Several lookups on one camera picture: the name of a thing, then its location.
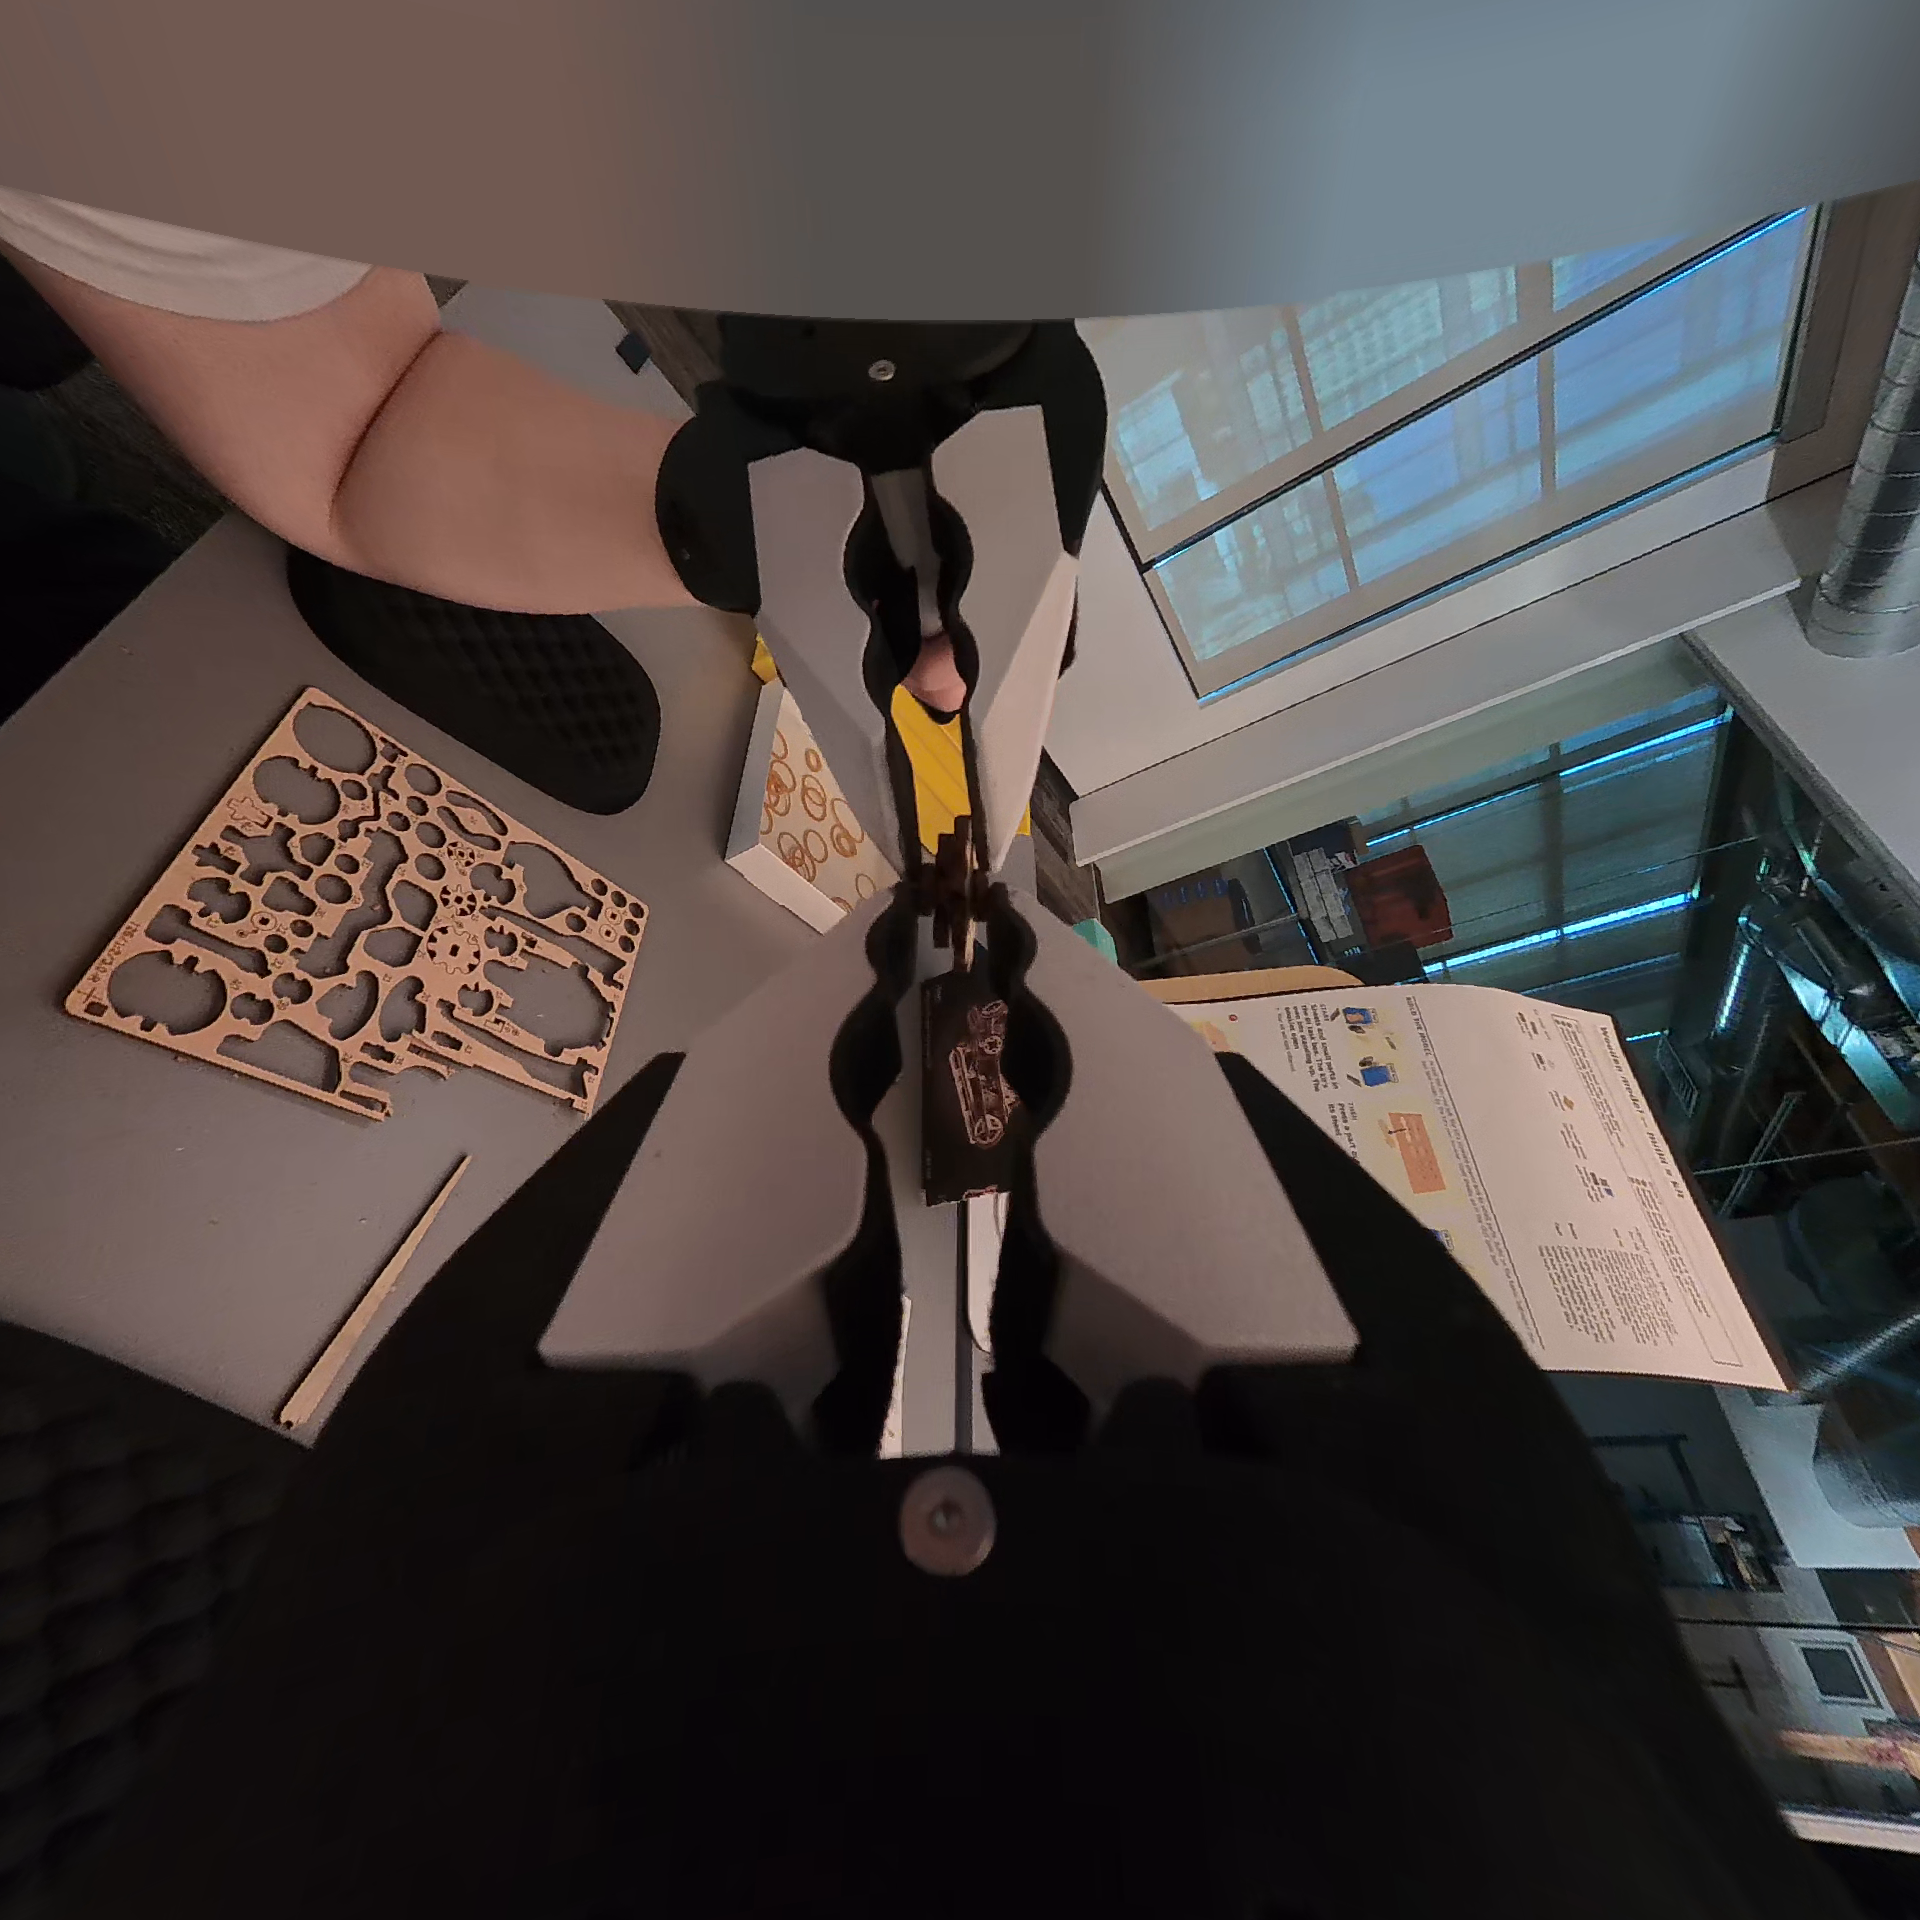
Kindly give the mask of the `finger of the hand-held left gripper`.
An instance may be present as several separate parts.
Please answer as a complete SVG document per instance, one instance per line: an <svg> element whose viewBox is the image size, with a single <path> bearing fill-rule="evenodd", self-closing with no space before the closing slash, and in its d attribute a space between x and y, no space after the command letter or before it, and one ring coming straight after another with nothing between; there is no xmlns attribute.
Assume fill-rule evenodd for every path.
<svg viewBox="0 0 1920 1920"><path fill-rule="evenodd" d="M996 873L1041 766L1077 601L1077 557L1057 514L1042 409L973 416L932 449L931 484L967 537L953 634L973 645L970 796Z"/></svg>
<svg viewBox="0 0 1920 1920"><path fill-rule="evenodd" d="M853 814L911 874L911 773L873 614L848 586L848 544L867 503L855 465L824 453L751 463L759 634L796 695Z"/></svg>

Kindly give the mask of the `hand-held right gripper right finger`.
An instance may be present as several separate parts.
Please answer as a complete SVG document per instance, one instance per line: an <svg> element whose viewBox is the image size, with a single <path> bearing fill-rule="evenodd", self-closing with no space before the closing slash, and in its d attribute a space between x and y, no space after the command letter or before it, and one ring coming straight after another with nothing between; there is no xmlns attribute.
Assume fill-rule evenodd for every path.
<svg viewBox="0 0 1920 1920"><path fill-rule="evenodd" d="M1201 1378L1352 1357L1353 1320L1210 1044L1032 894L999 886L987 927L1027 1124L994 1367Z"/></svg>

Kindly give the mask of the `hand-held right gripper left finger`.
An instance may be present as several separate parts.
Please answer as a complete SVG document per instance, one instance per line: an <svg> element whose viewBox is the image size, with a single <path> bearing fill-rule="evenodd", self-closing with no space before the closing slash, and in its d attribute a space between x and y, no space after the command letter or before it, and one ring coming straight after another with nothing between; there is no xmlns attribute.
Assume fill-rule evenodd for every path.
<svg viewBox="0 0 1920 1920"><path fill-rule="evenodd" d="M543 1336L568 1367L833 1378L826 1272L855 1248L869 1150L833 1092L833 1041L877 986L877 895L691 1046Z"/></svg>

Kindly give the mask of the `dark wooden model part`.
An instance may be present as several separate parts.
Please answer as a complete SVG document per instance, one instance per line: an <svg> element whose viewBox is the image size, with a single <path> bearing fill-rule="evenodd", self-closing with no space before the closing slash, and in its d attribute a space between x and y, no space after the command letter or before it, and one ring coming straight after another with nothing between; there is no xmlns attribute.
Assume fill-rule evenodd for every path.
<svg viewBox="0 0 1920 1920"><path fill-rule="evenodd" d="M986 829L973 815L959 814L938 847L901 880L915 912L931 919L935 946L952 951L956 970L971 968L976 927L992 902L992 873L978 864L986 849Z"/></svg>

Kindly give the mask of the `person's left forearm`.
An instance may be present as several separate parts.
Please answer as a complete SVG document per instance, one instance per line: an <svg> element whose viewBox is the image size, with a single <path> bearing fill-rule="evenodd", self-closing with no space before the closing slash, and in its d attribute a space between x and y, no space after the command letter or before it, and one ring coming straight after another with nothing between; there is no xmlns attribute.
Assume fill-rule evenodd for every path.
<svg viewBox="0 0 1920 1920"><path fill-rule="evenodd" d="M443 330L343 473L335 560L476 608L689 608L656 519L677 429Z"/></svg>

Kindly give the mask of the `laser-cut wooden parts sheet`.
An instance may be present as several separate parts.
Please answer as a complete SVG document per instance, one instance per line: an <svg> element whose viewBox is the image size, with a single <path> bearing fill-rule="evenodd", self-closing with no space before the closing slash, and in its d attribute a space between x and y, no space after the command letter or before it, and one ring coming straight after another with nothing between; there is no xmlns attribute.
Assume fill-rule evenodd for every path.
<svg viewBox="0 0 1920 1920"><path fill-rule="evenodd" d="M647 902L304 688L64 1009L385 1120L473 1066L587 1116Z"/></svg>

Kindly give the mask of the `white box with gear print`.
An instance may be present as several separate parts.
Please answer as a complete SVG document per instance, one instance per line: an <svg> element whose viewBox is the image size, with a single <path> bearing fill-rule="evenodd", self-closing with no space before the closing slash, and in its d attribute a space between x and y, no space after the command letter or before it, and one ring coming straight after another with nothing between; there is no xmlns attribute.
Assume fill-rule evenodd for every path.
<svg viewBox="0 0 1920 1920"><path fill-rule="evenodd" d="M727 864L817 930L898 881L779 678L759 690Z"/></svg>

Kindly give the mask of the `black card with line drawing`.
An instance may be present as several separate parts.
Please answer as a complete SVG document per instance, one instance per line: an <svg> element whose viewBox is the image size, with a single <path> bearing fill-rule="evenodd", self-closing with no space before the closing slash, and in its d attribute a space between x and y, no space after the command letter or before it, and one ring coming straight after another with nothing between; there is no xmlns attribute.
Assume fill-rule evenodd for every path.
<svg viewBox="0 0 1920 1920"><path fill-rule="evenodd" d="M1003 1079L1008 1005L983 964L919 986L921 1185L931 1207L1008 1190L1027 1116Z"/></svg>

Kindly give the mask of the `black padded wrist rest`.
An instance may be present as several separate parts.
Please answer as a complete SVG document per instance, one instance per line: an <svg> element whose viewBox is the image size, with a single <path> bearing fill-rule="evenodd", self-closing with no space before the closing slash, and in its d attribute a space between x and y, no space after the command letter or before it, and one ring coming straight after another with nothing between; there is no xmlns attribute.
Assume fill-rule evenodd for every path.
<svg viewBox="0 0 1920 1920"><path fill-rule="evenodd" d="M594 617L472 608L297 546L285 583L353 672L551 799L607 815L647 790L656 685Z"/></svg>

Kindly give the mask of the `thin wooden stick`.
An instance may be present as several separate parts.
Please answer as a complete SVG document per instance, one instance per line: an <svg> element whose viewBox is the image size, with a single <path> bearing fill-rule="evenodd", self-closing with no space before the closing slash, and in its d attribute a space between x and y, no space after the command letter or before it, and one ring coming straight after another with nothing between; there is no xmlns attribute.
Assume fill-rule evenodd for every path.
<svg viewBox="0 0 1920 1920"><path fill-rule="evenodd" d="M410 1261L417 1256L417 1250L425 1240L425 1237L437 1225L443 1207L449 1205L450 1194L458 1190L461 1177L466 1175L472 1159L460 1157L453 1169L449 1173L441 1189L435 1190L431 1202L423 1207L417 1223L410 1232L399 1240L392 1256L380 1265L373 1282L363 1289L356 1303L347 1309L343 1324L335 1330L331 1338L322 1349L322 1353L311 1361L304 1376L295 1382L295 1390L280 1408L277 1425L283 1430L297 1430L313 1422L320 1408L328 1402L335 1384L339 1382L340 1374L345 1372L347 1361L359 1353L369 1333L373 1330L375 1319L380 1317L387 1300L394 1296L400 1278L405 1274Z"/></svg>

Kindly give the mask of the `red box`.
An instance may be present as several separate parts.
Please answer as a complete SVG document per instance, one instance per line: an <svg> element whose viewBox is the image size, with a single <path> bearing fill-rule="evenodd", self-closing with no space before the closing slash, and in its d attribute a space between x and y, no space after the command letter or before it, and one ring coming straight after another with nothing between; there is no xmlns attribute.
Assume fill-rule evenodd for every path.
<svg viewBox="0 0 1920 1920"><path fill-rule="evenodd" d="M1449 898L1419 842L1353 864L1345 885L1369 949L1427 949L1453 940Z"/></svg>

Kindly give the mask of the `printed instruction sheet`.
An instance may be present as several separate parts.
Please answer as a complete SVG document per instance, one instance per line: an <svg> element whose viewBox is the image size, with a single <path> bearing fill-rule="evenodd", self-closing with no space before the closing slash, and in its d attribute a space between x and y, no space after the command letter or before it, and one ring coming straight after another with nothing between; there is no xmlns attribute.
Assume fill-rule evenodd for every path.
<svg viewBox="0 0 1920 1920"><path fill-rule="evenodd" d="M1545 1369L1787 1388L1611 1016L1449 982L1172 1009L1403 1202Z"/></svg>

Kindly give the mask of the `large framed window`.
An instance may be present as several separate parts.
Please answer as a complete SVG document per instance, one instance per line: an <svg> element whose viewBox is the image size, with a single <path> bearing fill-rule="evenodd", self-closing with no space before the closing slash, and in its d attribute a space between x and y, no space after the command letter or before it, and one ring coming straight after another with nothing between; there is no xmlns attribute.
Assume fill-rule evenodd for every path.
<svg viewBox="0 0 1920 1920"><path fill-rule="evenodd" d="M1202 700L1772 444L1818 216L1085 319L1106 488Z"/></svg>

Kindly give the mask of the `white shirt sleeve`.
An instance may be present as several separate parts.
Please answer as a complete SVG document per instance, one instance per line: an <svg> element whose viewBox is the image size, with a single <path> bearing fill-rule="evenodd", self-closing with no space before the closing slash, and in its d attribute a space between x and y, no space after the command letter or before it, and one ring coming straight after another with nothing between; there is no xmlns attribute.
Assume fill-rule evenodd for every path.
<svg viewBox="0 0 1920 1920"><path fill-rule="evenodd" d="M369 262L2 192L2 241L103 294L193 319L277 321L347 294Z"/></svg>

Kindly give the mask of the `corrugated metal duct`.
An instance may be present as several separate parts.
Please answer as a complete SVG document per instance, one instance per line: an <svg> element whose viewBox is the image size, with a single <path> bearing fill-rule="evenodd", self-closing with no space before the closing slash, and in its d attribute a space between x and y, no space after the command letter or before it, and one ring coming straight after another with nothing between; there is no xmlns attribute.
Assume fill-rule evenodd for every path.
<svg viewBox="0 0 1920 1920"><path fill-rule="evenodd" d="M1919 646L1919 266L1816 584L1808 641L1840 657L1893 657Z"/></svg>

